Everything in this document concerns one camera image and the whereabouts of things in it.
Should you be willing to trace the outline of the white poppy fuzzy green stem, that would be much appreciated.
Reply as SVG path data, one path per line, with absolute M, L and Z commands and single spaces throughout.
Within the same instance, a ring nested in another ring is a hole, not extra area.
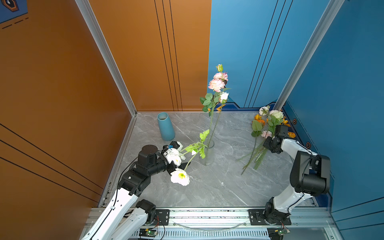
M 168 163 L 174 162 L 179 167 L 171 173 L 172 183 L 180 184 L 182 186 L 190 184 L 190 176 L 186 172 L 188 166 L 197 155 L 199 155 L 200 158 L 205 158 L 206 147 L 201 142 L 202 133 L 200 133 L 200 140 L 198 142 L 188 145 L 185 148 L 183 147 L 181 151 L 168 149 L 163 154 Z

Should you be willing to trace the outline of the cream rose with leaves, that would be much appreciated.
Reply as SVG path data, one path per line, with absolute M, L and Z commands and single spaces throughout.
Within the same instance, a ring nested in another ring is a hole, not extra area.
M 281 125 L 281 122 L 283 120 L 283 112 L 279 110 L 270 110 L 270 106 L 265 106 L 260 108 L 259 113 L 260 116 L 267 116 L 269 119 L 268 124 L 270 125 L 270 130 L 272 130 L 272 138 L 274 138 L 274 134 L 276 131 L 276 126 Z M 260 125 L 260 123 L 255 122 L 254 128 L 256 131 L 259 131 L 263 127 Z

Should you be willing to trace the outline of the pink rose spray with leaves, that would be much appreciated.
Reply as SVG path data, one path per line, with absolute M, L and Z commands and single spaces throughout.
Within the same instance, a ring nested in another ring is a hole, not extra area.
M 221 92 L 221 91 L 227 92 L 227 90 L 229 90 L 228 88 L 226 88 L 229 77 L 228 77 L 228 73 L 224 72 L 224 66 L 222 64 L 218 64 L 216 66 L 216 69 L 217 69 L 217 73 L 213 76 L 213 78 L 208 83 L 208 89 L 211 90 L 212 92 L 207 94 L 214 94 L 216 92 Z M 207 106 L 210 103 L 210 100 L 206 99 L 207 94 L 204 97 L 200 98 L 201 104 L 203 105 L 203 112 L 205 113 L 208 113 Z M 208 129 L 207 131 L 201 134 L 201 142 L 205 147 L 207 147 L 207 143 L 209 140 L 209 133 L 210 133 L 210 130 Z

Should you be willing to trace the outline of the single white rose stem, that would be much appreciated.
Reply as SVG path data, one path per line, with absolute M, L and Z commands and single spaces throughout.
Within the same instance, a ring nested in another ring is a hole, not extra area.
M 226 103 L 228 101 L 228 97 L 229 97 L 229 93 L 224 92 L 224 91 L 216 92 L 214 94 L 207 94 L 207 96 L 206 96 L 206 99 L 210 100 L 210 103 L 207 106 L 207 110 L 208 110 L 209 117 L 210 117 L 210 127 L 209 127 L 210 133 L 209 133 L 209 140 L 207 143 L 207 147 L 209 147 L 211 145 L 211 141 L 213 139 L 214 132 L 217 128 L 217 124 L 218 124 L 219 118 L 221 116 L 222 108 L 226 105 Z M 215 111 L 218 112 L 218 117 L 217 117 L 217 120 L 215 122 L 215 125 L 213 126 Z

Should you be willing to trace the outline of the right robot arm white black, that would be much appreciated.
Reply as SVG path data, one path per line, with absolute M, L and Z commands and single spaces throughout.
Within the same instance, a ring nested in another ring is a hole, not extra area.
M 263 146 L 272 153 L 285 152 L 294 160 L 290 173 L 290 185 L 278 196 L 272 197 L 263 212 L 267 224 L 288 221 L 292 210 L 303 201 L 327 194 L 331 183 L 331 160 L 319 155 L 300 142 L 290 139 L 288 127 L 278 125 L 272 137 Z

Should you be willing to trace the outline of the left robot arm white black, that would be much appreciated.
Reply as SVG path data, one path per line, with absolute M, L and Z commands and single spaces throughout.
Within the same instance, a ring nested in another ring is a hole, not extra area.
M 151 183 L 153 175 L 176 169 L 176 164 L 169 163 L 165 157 L 167 150 L 182 148 L 183 145 L 176 141 L 163 146 L 161 151 L 154 145 L 142 147 L 129 170 L 121 175 L 109 204 L 83 239 L 128 240 L 141 226 L 152 223 L 156 206 L 147 200 L 139 201 L 128 218 L 122 219 Z

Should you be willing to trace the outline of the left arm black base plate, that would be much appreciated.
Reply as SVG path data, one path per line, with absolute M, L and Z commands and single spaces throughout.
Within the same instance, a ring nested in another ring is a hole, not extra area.
M 154 226 L 157 223 L 167 226 L 169 224 L 170 210 L 154 208 L 149 211 L 142 208 L 135 208 L 125 220 L 129 227 Z

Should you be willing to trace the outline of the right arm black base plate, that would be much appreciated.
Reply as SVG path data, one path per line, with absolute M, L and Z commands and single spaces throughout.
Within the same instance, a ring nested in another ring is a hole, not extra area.
M 249 209 L 248 214 L 252 226 L 290 226 L 292 224 L 289 214 L 278 211 L 265 213 L 262 209 Z

